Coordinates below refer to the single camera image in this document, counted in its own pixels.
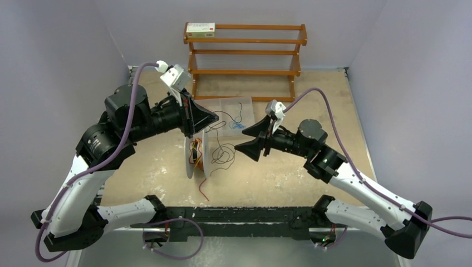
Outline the white plastic cable spool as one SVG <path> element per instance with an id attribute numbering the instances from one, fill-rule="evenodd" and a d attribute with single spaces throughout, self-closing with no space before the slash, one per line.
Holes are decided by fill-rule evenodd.
<path id="1" fill-rule="evenodd" d="M 203 130 L 195 136 L 184 139 L 184 163 L 186 175 L 193 178 L 195 170 L 199 170 L 207 179 L 210 176 L 210 148 L 208 133 Z"/>

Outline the clear plastic divided tray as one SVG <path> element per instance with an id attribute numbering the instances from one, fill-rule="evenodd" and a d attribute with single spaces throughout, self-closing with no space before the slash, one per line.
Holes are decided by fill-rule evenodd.
<path id="1" fill-rule="evenodd" d="M 205 130 L 209 137 L 232 137 L 255 123 L 250 97 L 230 97 L 196 100 L 196 103 L 219 116 L 219 121 Z"/>

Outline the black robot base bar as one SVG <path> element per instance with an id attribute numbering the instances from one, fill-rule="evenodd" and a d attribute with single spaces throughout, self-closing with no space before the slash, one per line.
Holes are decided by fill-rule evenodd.
<path id="1" fill-rule="evenodd" d="M 314 206 L 164 206 L 142 228 L 162 228 L 171 242 L 191 236 L 229 238 L 291 238 L 332 243 L 345 226 L 328 220 L 322 212 L 327 203 Z"/>

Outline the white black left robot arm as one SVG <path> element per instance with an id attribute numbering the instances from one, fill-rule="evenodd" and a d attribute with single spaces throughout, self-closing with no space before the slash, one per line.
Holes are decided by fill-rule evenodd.
<path id="1" fill-rule="evenodd" d="M 162 226 L 167 209 L 157 196 L 118 206 L 99 206 L 94 199 L 107 179 L 135 153 L 138 142 L 174 129 L 190 138 L 219 118 L 186 90 L 151 106 L 146 90 L 131 84 L 117 88 L 105 99 L 105 107 L 98 123 L 79 140 L 70 172 L 53 202 L 31 215 L 40 230 L 37 244 L 50 252 L 82 250 L 124 226 Z"/>

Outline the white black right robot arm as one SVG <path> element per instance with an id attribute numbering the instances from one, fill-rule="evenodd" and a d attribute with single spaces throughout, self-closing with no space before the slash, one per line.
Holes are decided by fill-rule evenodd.
<path id="1" fill-rule="evenodd" d="M 237 144 L 235 149 L 254 161 L 275 149 L 305 159 L 308 174 L 353 196 L 364 204 L 356 207 L 324 195 L 314 206 L 313 221 L 319 226 L 330 222 L 362 230 L 384 241 L 397 255 L 413 259 L 419 250 L 432 217 L 432 207 L 414 203 L 387 190 L 364 176 L 346 156 L 326 144 L 328 134 L 317 120 L 303 120 L 296 132 L 283 126 L 276 130 L 269 116 L 243 130 L 254 140 Z"/>

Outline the white cardboard box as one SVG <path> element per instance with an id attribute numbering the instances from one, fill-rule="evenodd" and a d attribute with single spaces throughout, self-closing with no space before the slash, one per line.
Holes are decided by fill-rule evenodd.
<path id="1" fill-rule="evenodd" d="M 187 38 L 214 38 L 216 24 L 189 22 L 186 24 L 185 35 Z"/>

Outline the orange wooden shelf rack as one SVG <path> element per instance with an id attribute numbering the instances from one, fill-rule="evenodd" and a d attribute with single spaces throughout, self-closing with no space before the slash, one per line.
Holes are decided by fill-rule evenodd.
<path id="1" fill-rule="evenodd" d="M 197 100 L 211 99 L 199 94 L 198 83 L 211 75 L 281 76 L 288 81 L 288 94 L 281 102 L 296 98 L 294 80 L 301 74 L 300 49 L 307 45 L 304 24 L 221 24 L 197 33 L 193 23 L 184 27 L 183 42 L 189 47 L 188 71 L 191 94 Z"/>

